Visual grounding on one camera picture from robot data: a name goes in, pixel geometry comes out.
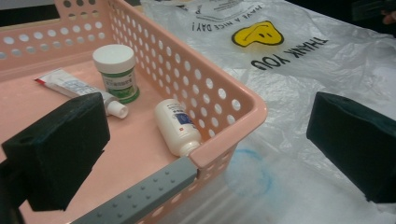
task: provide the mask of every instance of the bottle cap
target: bottle cap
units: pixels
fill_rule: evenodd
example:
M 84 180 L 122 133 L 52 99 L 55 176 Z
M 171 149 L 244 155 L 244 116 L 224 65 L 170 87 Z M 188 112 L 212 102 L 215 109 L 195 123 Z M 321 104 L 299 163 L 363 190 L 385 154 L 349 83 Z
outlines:
M 112 101 L 107 105 L 106 112 L 117 118 L 123 119 L 128 115 L 128 107 L 118 101 Z
M 179 156 L 180 157 L 188 156 L 190 154 L 190 152 L 192 152 L 194 149 L 198 148 L 198 146 L 200 146 L 200 145 L 201 144 L 197 141 L 189 142 L 188 144 L 181 147 Z
M 105 45 L 93 52 L 93 61 L 99 72 L 117 74 L 134 67 L 134 51 L 125 45 Z

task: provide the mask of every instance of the tube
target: tube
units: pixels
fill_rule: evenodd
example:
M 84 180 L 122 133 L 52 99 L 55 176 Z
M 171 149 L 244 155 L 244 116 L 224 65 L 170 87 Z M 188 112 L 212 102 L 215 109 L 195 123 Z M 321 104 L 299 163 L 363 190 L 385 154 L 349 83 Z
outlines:
M 35 79 L 36 82 L 45 85 L 70 98 L 78 97 L 93 92 L 100 92 L 105 104 L 106 114 L 124 119 L 128 115 L 128 107 L 121 104 L 119 99 L 112 94 L 101 91 L 87 83 L 73 77 L 63 69 L 57 69 Z

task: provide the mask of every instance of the blue marking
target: blue marking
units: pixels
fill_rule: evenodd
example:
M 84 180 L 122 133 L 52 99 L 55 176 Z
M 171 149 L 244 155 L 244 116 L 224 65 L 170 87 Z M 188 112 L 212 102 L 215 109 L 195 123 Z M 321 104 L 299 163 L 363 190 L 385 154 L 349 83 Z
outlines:
M 262 196 L 273 185 L 273 178 L 265 168 L 263 157 L 251 149 L 237 149 L 225 171 L 227 186 L 236 194 Z

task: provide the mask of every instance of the basket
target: basket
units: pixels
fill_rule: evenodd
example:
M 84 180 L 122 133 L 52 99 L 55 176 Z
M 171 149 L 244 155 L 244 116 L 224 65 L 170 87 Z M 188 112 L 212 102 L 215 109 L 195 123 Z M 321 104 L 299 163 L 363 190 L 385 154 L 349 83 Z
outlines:
M 118 43 L 134 50 L 140 96 L 128 104 L 126 119 L 107 117 L 111 139 L 105 153 L 67 209 L 33 212 L 24 203 L 20 209 L 27 223 L 84 220 L 99 205 L 119 200 L 125 190 L 188 160 L 193 179 L 187 187 L 168 193 L 163 202 L 152 203 L 134 219 L 128 217 L 130 208 L 112 203 L 113 210 L 89 221 L 108 222 L 109 216 L 115 216 L 154 223 L 224 171 L 238 142 L 264 122 L 266 106 L 259 95 L 124 1 L 56 0 L 55 5 L 59 20 L 0 32 L 0 140 L 6 141 L 68 100 L 33 82 L 36 77 L 62 67 L 104 89 L 92 61 L 92 52 L 103 45 Z M 154 121 L 155 105 L 167 98 L 181 102 L 204 139 L 181 163 L 167 149 Z

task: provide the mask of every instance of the black block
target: black block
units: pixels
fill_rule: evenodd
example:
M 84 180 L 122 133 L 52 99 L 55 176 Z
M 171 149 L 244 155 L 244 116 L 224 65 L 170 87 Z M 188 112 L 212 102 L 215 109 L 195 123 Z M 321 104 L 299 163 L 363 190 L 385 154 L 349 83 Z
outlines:
M 66 209 L 110 139 L 100 93 L 69 100 L 2 147 L 35 211 Z
M 342 96 L 318 92 L 306 133 L 375 203 L 396 203 L 396 121 Z

